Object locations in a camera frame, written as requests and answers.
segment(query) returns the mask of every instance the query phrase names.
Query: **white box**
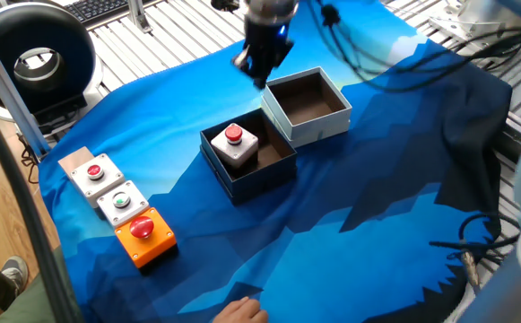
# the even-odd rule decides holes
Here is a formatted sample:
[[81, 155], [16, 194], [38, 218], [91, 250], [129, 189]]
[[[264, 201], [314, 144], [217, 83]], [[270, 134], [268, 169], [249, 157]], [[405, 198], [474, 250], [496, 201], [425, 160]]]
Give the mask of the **white box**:
[[[122, 207], [116, 207], [114, 203], [115, 198], [117, 198], [117, 195], [122, 194], [128, 196], [128, 203]], [[115, 228], [149, 209], [149, 202], [130, 180], [99, 197], [97, 204], [99, 204], [100, 210], [107, 217], [107, 221]]]
[[270, 110], [291, 142], [318, 138], [330, 128], [347, 131], [352, 113], [352, 105], [321, 67], [269, 81], [262, 108], [266, 114]]
[[298, 148], [306, 144], [312, 144], [318, 140], [326, 139], [327, 137], [331, 137], [333, 135], [339, 135], [348, 131], [348, 129], [350, 128], [350, 120], [348, 120], [348, 122], [341, 123], [338, 125], [329, 125], [329, 128], [326, 130], [322, 130], [320, 132], [312, 133], [309, 135], [304, 135], [303, 137], [298, 138], [296, 140], [291, 140], [288, 137], [288, 135], [284, 133], [284, 131], [282, 130], [282, 126], [280, 126], [280, 123], [278, 122], [278, 120], [276, 120], [272, 112], [269, 109], [265, 109], [265, 112], [270, 121], [272, 121], [272, 123], [276, 126], [276, 129], [278, 129], [278, 131], [286, 138], [286, 140], [288, 140], [290, 145], [294, 148]]
[[[93, 165], [102, 169], [103, 175], [99, 179], [93, 180], [89, 176], [88, 169]], [[93, 208], [98, 207], [97, 198], [125, 182], [125, 175], [105, 153], [71, 171], [71, 178]]]

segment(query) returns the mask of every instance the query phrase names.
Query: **open box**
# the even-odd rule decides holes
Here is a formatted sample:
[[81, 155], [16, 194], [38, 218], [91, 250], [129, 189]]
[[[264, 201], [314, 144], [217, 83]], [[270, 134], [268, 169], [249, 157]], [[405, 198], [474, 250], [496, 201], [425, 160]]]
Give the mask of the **open box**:
[[[258, 137], [257, 162], [234, 170], [219, 159], [211, 141], [229, 124], [236, 123]], [[232, 204], [239, 204], [296, 177], [296, 151], [261, 110], [201, 131], [201, 151]]]
[[352, 113], [321, 67], [268, 82], [262, 108], [295, 147], [348, 131]]

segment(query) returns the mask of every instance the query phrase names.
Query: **blue box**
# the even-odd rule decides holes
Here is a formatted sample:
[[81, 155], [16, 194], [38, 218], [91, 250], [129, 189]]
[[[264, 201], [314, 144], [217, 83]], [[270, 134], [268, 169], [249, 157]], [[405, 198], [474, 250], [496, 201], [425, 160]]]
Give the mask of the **blue box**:
[[[225, 166], [210, 144], [231, 123], [258, 137], [257, 162], [247, 161], [238, 170]], [[296, 151], [261, 109], [205, 129], [200, 138], [204, 158], [234, 205], [296, 178]]]

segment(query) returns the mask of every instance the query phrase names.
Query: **shoe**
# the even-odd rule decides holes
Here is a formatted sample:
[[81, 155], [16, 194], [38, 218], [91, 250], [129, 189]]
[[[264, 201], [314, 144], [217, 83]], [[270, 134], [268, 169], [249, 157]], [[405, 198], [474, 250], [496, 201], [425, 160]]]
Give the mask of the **shoe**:
[[27, 263], [21, 257], [13, 256], [7, 261], [1, 269], [1, 274], [11, 279], [15, 284], [15, 295], [18, 296], [27, 287], [29, 281], [29, 268]]

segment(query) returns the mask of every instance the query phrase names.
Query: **emergency stop button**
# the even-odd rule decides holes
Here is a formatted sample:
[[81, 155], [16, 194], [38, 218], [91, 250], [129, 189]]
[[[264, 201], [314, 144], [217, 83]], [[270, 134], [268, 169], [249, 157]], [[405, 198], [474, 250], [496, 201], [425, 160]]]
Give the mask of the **emergency stop button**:
[[240, 144], [242, 141], [242, 128], [238, 125], [231, 124], [226, 128], [224, 134], [226, 135], [229, 144]]
[[154, 230], [154, 222], [148, 216], [138, 216], [131, 222], [131, 234], [138, 239], [148, 238]]
[[104, 174], [105, 174], [105, 171], [99, 165], [92, 165], [87, 170], [87, 175], [89, 176], [90, 180], [98, 180], [98, 179], [102, 178], [102, 176]]

